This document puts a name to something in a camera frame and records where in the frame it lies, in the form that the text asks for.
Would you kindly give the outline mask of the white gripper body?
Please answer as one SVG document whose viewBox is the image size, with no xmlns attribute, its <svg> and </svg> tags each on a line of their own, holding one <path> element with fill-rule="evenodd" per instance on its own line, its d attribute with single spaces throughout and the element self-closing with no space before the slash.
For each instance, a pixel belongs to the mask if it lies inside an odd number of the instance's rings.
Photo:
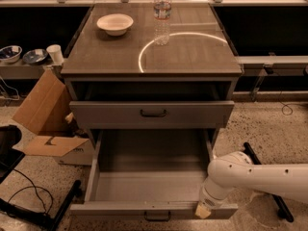
<svg viewBox="0 0 308 231">
<path fill-rule="evenodd" d="M 199 191 L 199 204 L 210 210 L 220 208 L 232 191 L 232 188 L 224 188 L 211 178 L 206 178 Z"/>
</svg>

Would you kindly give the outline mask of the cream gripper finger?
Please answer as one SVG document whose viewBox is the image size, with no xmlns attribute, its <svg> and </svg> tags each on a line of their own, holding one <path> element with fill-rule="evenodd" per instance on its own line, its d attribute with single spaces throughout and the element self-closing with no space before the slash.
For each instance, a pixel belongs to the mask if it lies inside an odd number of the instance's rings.
<svg viewBox="0 0 308 231">
<path fill-rule="evenodd" d="M 195 215 L 199 218 L 205 219 L 212 214 L 211 210 L 203 205 L 197 205 Z"/>
</svg>

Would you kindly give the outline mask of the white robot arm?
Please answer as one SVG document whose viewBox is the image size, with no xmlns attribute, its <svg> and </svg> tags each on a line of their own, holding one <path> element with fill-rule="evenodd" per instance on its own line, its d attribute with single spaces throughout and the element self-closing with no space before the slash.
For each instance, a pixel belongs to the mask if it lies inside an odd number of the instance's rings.
<svg viewBox="0 0 308 231">
<path fill-rule="evenodd" d="M 242 151 L 214 158 L 201 186 L 195 214 L 208 218 L 236 188 L 308 202 L 308 165 L 255 165 Z"/>
</svg>

